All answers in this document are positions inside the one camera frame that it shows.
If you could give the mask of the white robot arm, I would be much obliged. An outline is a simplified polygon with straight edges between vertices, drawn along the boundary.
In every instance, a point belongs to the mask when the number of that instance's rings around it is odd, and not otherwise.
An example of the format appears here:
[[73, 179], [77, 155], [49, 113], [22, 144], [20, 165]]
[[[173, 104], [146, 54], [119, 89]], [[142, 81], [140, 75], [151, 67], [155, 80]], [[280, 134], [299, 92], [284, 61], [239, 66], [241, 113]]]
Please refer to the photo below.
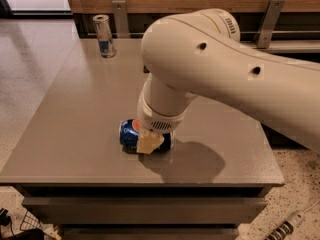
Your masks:
[[227, 11], [157, 20], [143, 35], [141, 55], [150, 72], [138, 102], [146, 129], [175, 130], [191, 101], [203, 96], [320, 153], [320, 64], [241, 44]]

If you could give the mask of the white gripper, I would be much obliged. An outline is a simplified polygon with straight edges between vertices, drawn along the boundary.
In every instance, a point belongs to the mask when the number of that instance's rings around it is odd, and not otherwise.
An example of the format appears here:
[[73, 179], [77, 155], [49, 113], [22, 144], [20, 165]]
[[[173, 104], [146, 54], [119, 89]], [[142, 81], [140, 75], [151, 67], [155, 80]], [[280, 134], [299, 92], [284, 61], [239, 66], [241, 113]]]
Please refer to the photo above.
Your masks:
[[137, 115], [144, 127], [139, 130], [137, 152], [151, 154], [164, 142], [162, 134], [173, 132], [184, 119], [185, 112], [175, 116], [161, 115], [147, 104], [144, 92], [141, 92], [138, 100]]

